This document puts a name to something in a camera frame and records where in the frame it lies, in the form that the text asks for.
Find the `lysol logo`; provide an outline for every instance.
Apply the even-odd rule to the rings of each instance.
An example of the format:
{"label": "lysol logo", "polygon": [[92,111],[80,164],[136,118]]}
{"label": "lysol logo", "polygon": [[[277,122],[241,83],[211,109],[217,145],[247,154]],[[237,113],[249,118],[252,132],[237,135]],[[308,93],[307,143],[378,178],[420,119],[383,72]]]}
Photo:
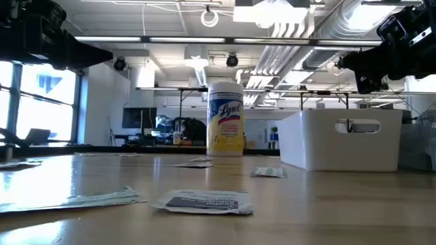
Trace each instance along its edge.
{"label": "lysol logo", "polygon": [[230,120],[239,120],[240,102],[233,101],[233,102],[225,103],[219,107],[218,113],[219,113],[218,125]]}

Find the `bin handle cutout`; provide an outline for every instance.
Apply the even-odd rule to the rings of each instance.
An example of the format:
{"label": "bin handle cutout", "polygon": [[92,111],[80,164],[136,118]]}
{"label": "bin handle cutout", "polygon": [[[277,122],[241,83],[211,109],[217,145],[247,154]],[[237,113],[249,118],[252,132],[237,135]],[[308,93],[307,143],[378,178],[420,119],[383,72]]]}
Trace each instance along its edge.
{"label": "bin handle cutout", "polygon": [[338,133],[378,133],[381,127],[375,119],[341,118],[334,124]]}

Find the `white storage bin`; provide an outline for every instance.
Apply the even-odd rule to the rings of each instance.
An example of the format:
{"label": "white storage bin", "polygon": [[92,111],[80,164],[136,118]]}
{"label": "white storage bin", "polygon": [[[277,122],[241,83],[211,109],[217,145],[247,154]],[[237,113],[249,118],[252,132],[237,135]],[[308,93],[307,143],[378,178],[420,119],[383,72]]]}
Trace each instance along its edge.
{"label": "white storage bin", "polygon": [[[279,122],[281,161],[308,170],[394,172],[402,111],[305,110]],[[347,133],[338,122],[373,119],[377,132]]]}

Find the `computer screen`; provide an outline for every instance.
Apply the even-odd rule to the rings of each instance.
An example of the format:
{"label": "computer screen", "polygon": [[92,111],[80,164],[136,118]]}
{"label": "computer screen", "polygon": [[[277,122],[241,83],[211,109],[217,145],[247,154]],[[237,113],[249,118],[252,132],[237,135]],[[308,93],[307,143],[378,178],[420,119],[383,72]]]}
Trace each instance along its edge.
{"label": "computer screen", "polygon": [[124,108],[123,109],[123,128],[124,129],[154,129],[156,127],[157,108]]}

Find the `workbench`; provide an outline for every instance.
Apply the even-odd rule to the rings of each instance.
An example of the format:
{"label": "workbench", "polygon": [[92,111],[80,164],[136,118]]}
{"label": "workbench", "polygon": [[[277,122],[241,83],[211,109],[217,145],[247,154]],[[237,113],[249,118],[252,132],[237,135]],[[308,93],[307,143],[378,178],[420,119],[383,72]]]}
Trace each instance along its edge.
{"label": "workbench", "polygon": [[[436,243],[434,175],[310,172],[268,157],[221,157],[207,169],[173,166],[199,156],[47,157],[37,167],[0,171],[0,201],[123,186],[149,201],[172,189],[245,190],[253,215],[175,214],[150,203],[0,214],[0,244]],[[283,167],[288,178],[250,177],[255,167]]]}

